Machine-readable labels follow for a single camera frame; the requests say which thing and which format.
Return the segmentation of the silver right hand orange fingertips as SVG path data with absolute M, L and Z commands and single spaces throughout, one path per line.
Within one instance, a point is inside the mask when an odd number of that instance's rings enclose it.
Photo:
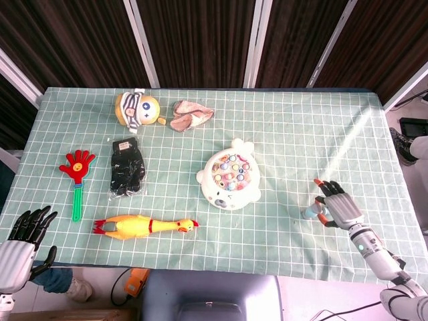
M 363 222 L 364 215 L 336 181 L 314 179 L 314 182 L 324 194 L 317 196 L 314 203 L 317 218 L 323 226 L 348 231 L 353 225 Z

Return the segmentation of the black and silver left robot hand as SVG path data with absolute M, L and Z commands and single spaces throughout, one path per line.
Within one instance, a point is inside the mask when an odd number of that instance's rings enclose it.
M 39 247 L 57 212 L 48 205 L 26 211 L 14 223 L 8 238 L 1 244 L 1 293 L 14 294 L 28 282 L 47 271 L 56 258 L 57 247 L 51 246 L 45 261 L 34 266 Z

